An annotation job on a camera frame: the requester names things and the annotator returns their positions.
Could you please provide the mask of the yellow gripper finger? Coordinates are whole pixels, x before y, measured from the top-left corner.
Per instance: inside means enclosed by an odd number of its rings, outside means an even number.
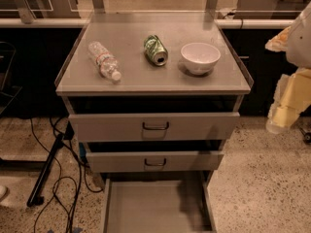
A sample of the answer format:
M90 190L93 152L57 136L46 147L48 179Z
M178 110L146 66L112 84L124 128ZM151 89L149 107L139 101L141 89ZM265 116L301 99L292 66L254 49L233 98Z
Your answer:
M311 70L298 68L292 75L282 75L277 82L270 106L266 130L283 133L311 106Z
M286 51L288 48L288 36L290 29L290 27L283 29L279 34L274 36L265 44L265 48L275 52Z

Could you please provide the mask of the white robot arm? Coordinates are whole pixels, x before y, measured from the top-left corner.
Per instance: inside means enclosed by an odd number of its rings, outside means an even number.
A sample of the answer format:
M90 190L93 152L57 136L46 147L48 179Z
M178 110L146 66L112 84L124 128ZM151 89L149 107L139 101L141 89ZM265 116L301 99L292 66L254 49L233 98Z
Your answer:
M284 51L287 60L297 67L293 74L282 75L277 82L268 112L266 130L279 134L289 130L311 105L311 4L265 48Z

